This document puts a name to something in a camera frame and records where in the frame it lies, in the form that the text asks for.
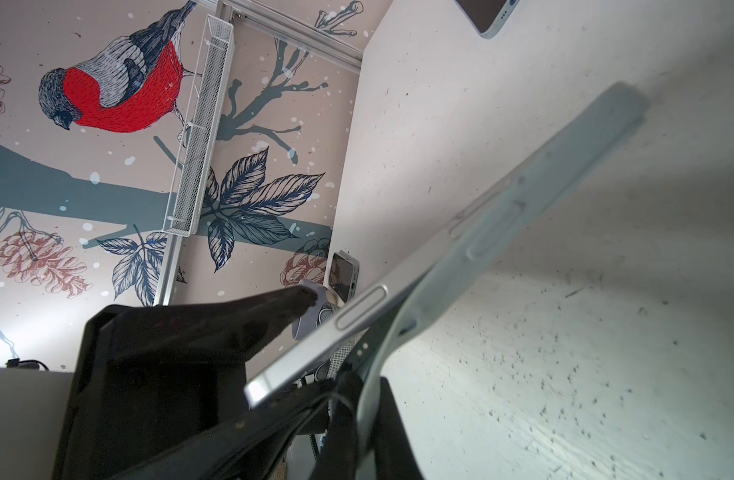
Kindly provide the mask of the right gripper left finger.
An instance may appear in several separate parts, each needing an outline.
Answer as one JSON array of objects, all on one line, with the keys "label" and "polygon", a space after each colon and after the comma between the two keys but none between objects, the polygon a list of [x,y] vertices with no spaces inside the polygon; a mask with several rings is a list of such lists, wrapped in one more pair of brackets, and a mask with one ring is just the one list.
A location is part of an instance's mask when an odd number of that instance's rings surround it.
[{"label": "right gripper left finger", "polygon": [[266,479],[302,427],[339,395],[326,379],[296,390],[274,390],[259,377],[246,386],[254,406],[164,452],[141,461],[115,479]]}]

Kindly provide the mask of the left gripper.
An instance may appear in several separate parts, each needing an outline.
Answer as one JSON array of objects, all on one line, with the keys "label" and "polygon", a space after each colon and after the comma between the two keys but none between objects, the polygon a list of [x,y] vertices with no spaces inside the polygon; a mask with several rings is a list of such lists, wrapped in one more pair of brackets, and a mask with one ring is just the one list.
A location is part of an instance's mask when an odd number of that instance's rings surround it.
[{"label": "left gripper", "polygon": [[97,312],[84,328],[53,478],[109,479],[246,412],[246,362],[317,300],[295,286]]}]

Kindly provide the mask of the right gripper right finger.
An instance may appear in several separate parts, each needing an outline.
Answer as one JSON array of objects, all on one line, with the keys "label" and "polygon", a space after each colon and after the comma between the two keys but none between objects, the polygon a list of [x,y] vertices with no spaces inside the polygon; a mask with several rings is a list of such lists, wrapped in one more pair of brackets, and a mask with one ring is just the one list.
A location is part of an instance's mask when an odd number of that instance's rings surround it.
[{"label": "right gripper right finger", "polygon": [[372,463],[376,479],[421,479],[423,475],[385,378],[380,380],[378,412],[366,440],[366,449],[360,450],[356,406],[362,390],[361,378],[355,372],[338,377],[330,396],[335,408],[310,477],[355,479],[360,467]]}]

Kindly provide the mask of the light blue phone case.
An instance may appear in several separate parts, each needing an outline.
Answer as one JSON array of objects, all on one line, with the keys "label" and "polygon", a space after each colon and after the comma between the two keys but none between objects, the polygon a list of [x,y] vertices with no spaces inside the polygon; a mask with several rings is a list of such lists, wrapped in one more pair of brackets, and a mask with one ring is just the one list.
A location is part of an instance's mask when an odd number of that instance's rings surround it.
[{"label": "light blue phone case", "polygon": [[[338,377],[355,372],[363,390],[356,406],[360,450],[378,412],[381,370],[399,347],[431,327],[501,255],[515,237],[553,204],[573,191],[615,147],[643,123],[647,98],[616,83],[575,119],[511,170],[510,186],[486,206],[431,269],[368,328]],[[365,463],[355,479],[376,479]]]}]

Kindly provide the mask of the black phone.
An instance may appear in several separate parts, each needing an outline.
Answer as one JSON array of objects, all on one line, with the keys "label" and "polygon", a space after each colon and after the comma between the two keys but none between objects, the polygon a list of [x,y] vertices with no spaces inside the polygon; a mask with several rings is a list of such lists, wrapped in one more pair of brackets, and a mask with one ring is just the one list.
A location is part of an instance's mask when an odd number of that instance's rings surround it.
[{"label": "black phone", "polygon": [[359,270],[359,262],[348,253],[339,251],[333,254],[328,285],[343,302],[354,297]]},{"label": "black phone", "polygon": [[255,408],[268,401],[273,394],[329,358],[345,340],[372,325],[448,253],[483,209],[492,205],[494,199],[512,182],[513,176],[509,174],[492,185],[440,231],[346,302],[323,325],[249,380],[244,387],[249,406]]},{"label": "black phone", "polygon": [[477,33],[492,39],[504,26],[519,0],[456,0]]}]

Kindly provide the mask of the lavender cup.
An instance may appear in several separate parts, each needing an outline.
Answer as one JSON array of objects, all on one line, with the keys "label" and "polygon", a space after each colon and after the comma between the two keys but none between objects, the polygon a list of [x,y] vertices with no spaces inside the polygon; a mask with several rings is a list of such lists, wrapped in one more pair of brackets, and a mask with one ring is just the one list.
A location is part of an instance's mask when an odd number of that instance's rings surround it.
[{"label": "lavender cup", "polygon": [[316,328],[326,323],[340,308],[340,298],[327,286],[311,280],[301,280],[299,285],[313,290],[317,298],[315,304],[291,324],[292,337],[296,341],[304,339]]}]

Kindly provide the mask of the white mesh wall basket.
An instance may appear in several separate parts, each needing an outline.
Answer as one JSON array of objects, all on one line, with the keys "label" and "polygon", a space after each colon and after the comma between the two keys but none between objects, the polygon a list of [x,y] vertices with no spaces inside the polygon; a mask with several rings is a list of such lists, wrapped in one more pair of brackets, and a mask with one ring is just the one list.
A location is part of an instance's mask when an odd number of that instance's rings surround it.
[{"label": "white mesh wall basket", "polygon": [[198,230],[233,54],[233,25],[207,16],[163,222],[167,234]]}]

